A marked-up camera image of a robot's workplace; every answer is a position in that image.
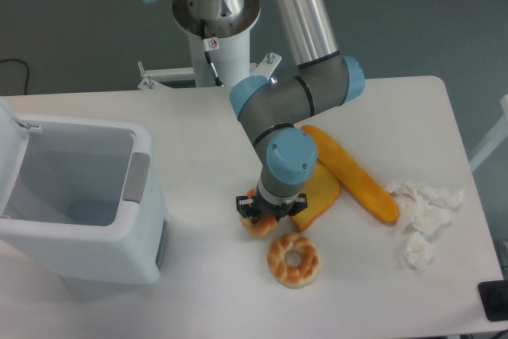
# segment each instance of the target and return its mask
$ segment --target white table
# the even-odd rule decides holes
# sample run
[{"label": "white table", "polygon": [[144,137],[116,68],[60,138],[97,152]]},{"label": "white table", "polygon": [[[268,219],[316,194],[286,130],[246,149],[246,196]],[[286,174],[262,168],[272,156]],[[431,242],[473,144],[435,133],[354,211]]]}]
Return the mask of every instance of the white table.
[{"label": "white table", "polygon": [[[62,280],[0,243],[5,338],[396,338],[508,328],[483,313],[476,285],[501,279],[494,246],[444,84],[435,77],[368,80],[364,94],[306,123],[337,138],[381,183],[407,177],[463,187],[453,223],[419,274],[407,235],[382,225],[345,191],[307,230],[322,258],[314,283],[278,284],[269,239],[254,240],[235,196],[260,164],[228,89],[6,98],[15,111],[138,120],[156,138],[171,211],[160,280],[147,287]],[[277,237],[291,230],[279,225]]]}]

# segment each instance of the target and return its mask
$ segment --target bagel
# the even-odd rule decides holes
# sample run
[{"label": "bagel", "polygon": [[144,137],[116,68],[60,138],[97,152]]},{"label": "bagel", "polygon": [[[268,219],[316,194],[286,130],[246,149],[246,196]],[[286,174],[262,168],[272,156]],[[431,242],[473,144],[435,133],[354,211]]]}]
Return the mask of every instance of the bagel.
[{"label": "bagel", "polygon": [[[255,189],[247,192],[247,197],[252,198],[256,193]],[[269,234],[273,229],[277,227],[277,219],[272,214],[265,214],[261,218],[253,223],[251,218],[243,218],[240,216],[242,225],[247,229],[248,234],[253,237],[263,237]]]},{"label": "bagel", "polygon": [[[300,255],[298,265],[289,265],[286,254]],[[285,287],[292,289],[307,286],[321,270],[321,260],[314,243],[299,233],[284,234],[273,241],[267,254],[268,268]]]}]

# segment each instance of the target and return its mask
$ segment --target gray floor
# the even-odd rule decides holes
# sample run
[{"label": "gray floor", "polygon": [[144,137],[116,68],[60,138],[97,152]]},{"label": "gray floor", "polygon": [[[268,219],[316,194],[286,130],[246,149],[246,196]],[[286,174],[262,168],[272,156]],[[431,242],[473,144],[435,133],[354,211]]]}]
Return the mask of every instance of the gray floor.
[{"label": "gray floor", "polygon": [[[325,0],[341,51],[368,78],[444,80],[468,154],[502,115],[508,94],[508,0]],[[273,0],[262,0],[252,59],[294,62]],[[191,65],[171,0],[0,0],[0,59],[31,67],[29,93],[116,91],[145,68]],[[22,94],[24,68],[0,64],[0,95]],[[508,141],[475,172],[493,237],[508,237]]]}]

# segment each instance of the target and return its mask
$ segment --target metal bracket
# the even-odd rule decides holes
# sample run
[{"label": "metal bracket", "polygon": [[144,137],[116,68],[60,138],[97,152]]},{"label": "metal bracket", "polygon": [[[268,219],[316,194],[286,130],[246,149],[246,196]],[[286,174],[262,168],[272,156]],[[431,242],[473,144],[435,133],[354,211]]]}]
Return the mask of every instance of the metal bracket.
[{"label": "metal bracket", "polygon": [[275,72],[275,69],[282,61],[282,57],[276,53],[269,52],[263,60],[256,65],[256,69],[251,70],[251,75],[262,75],[266,79],[270,79]]},{"label": "metal bracket", "polygon": [[[250,75],[263,75],[270,79],[275,69],[282,61],[282,57],[276,53],[269,52],[259,63],[251,63]],[[172,69],[156,69],[146,71],[141,61],[137,62],[140,69],[141,82],[137,88],[141,91],[156,89],[163,87],[162,83],[173,83],[176,81],[192,81],[194,77],[194,69],[192,67],[177,67]]]},{"label": "metal bracket", "polygon": [[16,123],[16,125],[22,127],[23,129],[27,129],[27,130],[40,129],[40,125],[31,125],[28,122],[22,121],[21,119],[18,119],[18,118],[14,118],[14,122]]}]

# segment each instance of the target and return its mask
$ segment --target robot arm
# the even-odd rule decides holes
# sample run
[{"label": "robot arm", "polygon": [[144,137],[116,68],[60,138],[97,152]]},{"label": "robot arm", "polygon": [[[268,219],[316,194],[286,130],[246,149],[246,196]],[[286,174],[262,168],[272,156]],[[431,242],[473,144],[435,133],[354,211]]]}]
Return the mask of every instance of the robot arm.
[{"label": "robot arm", "polygon": [[[203,76],[203,82],[213,83],[210,69],[203,69],[208,64],[215,83],[219,76],[225,84],[237,83],[230,101],[263,165],[256,195],[237,198],[238,212],[254,222],[264,214],[279,220],[306,208],[299,192],[314,170],[317,149],[294,124],[355,98],[364,88],[358,63],[337,47],[323,0],[277,2],[298,75],[271,84],[263,76],[248,77],[248,38],[242,47],[246,60],[238,60],[236,42],[218,54],[203,55],[199,40],[217,37],[223,47],[248,31],[259,15],[259,0],[173,1],[175,19],[187,32],[191,51],[199,53],[193,55],[197,85],[204,71],[208,78]],[[238,70],[240,62],[247,64],[244,70]]]},{"label": "robot arm", "polygon": [[263,164],[256,195],[237,198],[244,218],[277,220],[306,208],[299,194],[317,159],[312,139],[294,124],[355,98],[364,74],[337,47],[323,0],[277,0],[299,73],[271,85],[248,77],[231,93],[237,118]]}]

